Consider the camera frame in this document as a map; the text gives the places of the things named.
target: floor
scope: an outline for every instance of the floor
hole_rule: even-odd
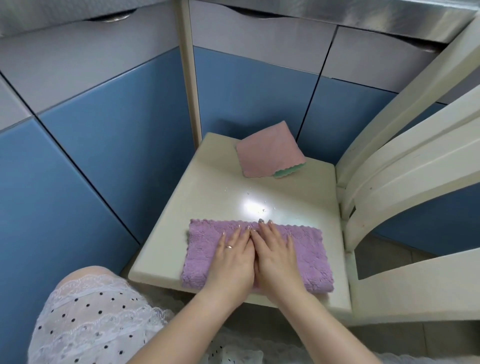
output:
[[[373,235],[358,245],[355,255],[360,279],[434,257]],[[123,277],[128,270],[130,266],[125,267]],[[148,285],[136,287],[154,299],[161,290]],[[192,297],[185,292],[171,294],[184,303]],[[275,308],[244,303],[225,326],[244,335],[301,345],[295,331]],[[351,332],[374,352],[431,358],[480,355],[480,321],[378,324],[352,328]]]

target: cream chair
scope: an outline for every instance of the cream chair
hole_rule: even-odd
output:
[[[335,280],[318,298],[348,325],[480,319],[480,249],[358,280],[354,250],[388,218],[480,182],[480,86],[389,140],[480,65],[474,20],[352,143],[338,165],[307,159],[282,179],[244,178],[237,140],[208,134],[180,180],[129,278],[180,284],[191,218],[317,227]],[[260,294],[247,302],[270,305]]]

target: folded purple cloth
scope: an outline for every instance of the folded purple cloth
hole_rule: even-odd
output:
[[[208,268],[223,231],[230,236],[238,225],[258,229],[256,222],[244,221],[190,221],[190,241],[181,274],[182,286],[201,289],[205,285]],[[305,288],[312,293],[333,291],[332,270],[327,261],[322,232],[308,226],[277,225],[284,239],[290,233],[297,253],[298,268]]]

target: person's left hand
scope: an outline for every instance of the person's left hand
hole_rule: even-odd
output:
[[[250,227],[241,233],[240,226],[228,242],[225,233],[218,242],[202,291],[231,311],[240,306],[252,290],[255,272],[255,247]]]

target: folded pink cloth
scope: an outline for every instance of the folded pink cloth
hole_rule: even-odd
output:
[[[256,222],[244,221],[190,221],[190,239],[181,274],[182,286],[201,289],[205,285],[210,262],[222,232],[228,237],[238,225],[258,229]],[[277,225],[284,239],[290,233],[295,244],[297,263],[305,288],[312,293],[333,291],[333,276],[322,244],[322,232],[308,226]]]
[[[283,177],[307,161],[284,121],[239,141],[237,154],[245,177]]]

